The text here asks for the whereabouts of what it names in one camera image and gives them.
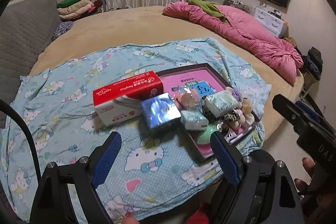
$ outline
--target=green folded clothing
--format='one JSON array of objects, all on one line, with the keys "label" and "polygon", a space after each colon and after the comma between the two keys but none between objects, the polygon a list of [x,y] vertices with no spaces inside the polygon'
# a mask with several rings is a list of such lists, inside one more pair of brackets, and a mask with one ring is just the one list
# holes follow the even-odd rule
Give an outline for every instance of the green folded clothing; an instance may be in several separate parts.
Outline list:
[{"label": "green folded clothing", "polygon": [[79,2],[81,0],[65,0],[65,1],[62,1],[60,3],[57,3],[57,8],[66,8],[66,7],[69,7],[77,2]]},{"label": "green folded clothing", "polygon": [[206,12],[208,15],[220,18],[222,22],[228,23],[228,21],[226,20],[225,15],[223,15],[222,13],[220,13],[218,11],[218,9],[216,7],[214,7],[214,4],[215,5],[219,5],[219,3],[217,3],[217,2],[214,2],[214,1],[205,1],[205,0],[190,0],[189,4],[197,5],[204,12]]}]

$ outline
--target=screw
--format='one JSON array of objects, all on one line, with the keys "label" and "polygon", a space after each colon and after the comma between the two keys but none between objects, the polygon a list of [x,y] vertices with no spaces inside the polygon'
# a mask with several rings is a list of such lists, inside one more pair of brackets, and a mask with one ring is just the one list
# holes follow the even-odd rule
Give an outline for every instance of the screw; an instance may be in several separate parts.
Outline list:
[{"label": "screw", "polygon": [[285,165],[285,163],[283,162],[283,161],[281,161],[281,160],[278,160],[277,161],[277,165],[279,166],[279,167],[285,167],[286,165]]},{"label": "screw", "polygon": [[79,162],[81,163],[81,164],[85,164],[85,163],[87,163],[89,161],[89,158],[88,157],[81,157],[80,159],[79,159]]},{"label": "screw", "polygon": [[52,161],[52,162],[50,162],[50,163],[47,164],[48,168],[53,168],[54,166],[55,166],[55,162],[54,161]]},{"label": "screw", "polygon": [[252,158],[249,157],[249,156],[245,156],[245,157],[243,158],[243,160],[244,160],[245,162],[247,162],[247,163],[250,163],[250,162],[252,161]]}]

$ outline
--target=pink comforter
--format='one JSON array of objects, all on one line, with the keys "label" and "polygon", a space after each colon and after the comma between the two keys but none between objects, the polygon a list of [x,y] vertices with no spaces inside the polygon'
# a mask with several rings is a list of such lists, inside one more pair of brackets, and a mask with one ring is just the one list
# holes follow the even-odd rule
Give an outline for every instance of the pink comforter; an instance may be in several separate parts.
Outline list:
[{"label": "pink comforter", "polygon": [[226,16],[229,24],[206,14],[200,7],[185,1],[169,4],[163,14],[174,18],[184,18],[206,27],[238,46],[248,50],[266,65],[274,69],[282,78],[293,85],[296,69],[303,66],[301,56],[291,44],[273,36],[251,15],[234,7],[215,5]]}]

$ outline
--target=pillow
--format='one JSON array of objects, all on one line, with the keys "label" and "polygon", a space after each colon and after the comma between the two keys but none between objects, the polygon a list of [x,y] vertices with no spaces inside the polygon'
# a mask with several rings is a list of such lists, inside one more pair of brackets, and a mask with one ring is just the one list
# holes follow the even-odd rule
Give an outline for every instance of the pillow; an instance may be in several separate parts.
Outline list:
[{"label": "pillow", "polygon": [[[0,17],[0,98],[15,99],[20,75],[27,76],[61,23],[57,0],[23,0],[8,5]],[[0,128],[6,115],[0,112]]]}]

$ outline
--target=blue gripper pad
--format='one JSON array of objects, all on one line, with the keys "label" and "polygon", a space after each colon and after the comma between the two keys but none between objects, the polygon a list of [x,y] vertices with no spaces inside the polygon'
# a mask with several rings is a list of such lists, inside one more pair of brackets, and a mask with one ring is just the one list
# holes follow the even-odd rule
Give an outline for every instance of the blue gripper pad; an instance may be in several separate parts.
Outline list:
[{"label": "blue gripper pad", "polygon": [[234,187],[238,187],[241,182],[241,170],[243,168],[240,160],[242,156],[238,149],[236,147],[230,147],[222,134],[218,131],[211,134],[210,145],[226,180]]},{"label": "blue gripper pad", "polygon": [[97,161],[96,165],[94,166],[93,177],[91,180],[91,185],[94,189],[101,184],[103,184],[109,174],[112,165],[120,151],[121,148],[121,136],[119,133],[115,133],[114,137],[110,140],[110,143],[105,143],[99,147],[101,149],[105,149],[102,153],[102,156]]}]

